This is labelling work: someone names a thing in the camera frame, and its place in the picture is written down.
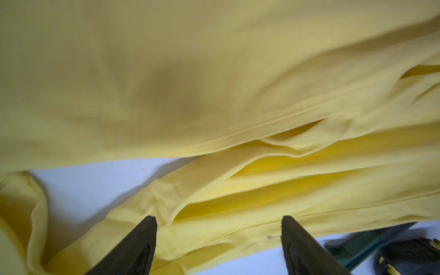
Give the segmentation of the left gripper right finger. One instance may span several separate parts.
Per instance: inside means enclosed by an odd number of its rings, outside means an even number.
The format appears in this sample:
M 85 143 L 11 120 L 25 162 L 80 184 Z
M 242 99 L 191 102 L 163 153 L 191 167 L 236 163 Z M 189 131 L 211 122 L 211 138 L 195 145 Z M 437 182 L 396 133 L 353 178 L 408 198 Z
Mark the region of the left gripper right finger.
M 291 216 L 281 222 L 281 243 L 289 275 L 349 275 Z

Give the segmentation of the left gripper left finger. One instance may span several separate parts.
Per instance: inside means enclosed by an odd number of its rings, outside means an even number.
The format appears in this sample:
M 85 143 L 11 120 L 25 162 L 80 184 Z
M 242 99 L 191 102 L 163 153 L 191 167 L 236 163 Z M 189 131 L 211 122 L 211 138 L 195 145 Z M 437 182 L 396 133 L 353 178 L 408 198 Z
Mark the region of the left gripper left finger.
M 149 275 L 157 229 L 155 217 L 147 216 L 86 275 Z

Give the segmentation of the yellow trousers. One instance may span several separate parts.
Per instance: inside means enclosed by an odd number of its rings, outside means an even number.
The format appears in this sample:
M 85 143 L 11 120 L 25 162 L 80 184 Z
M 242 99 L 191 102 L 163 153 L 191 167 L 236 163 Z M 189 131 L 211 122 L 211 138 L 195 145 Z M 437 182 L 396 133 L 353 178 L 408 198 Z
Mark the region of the yellow trousers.
M 192 158 L 44 261 L 30 170 Z M 147 216 L 150 274 L 440 217 L 438 1 L 2 1 L 1 273 L 84 275 Z

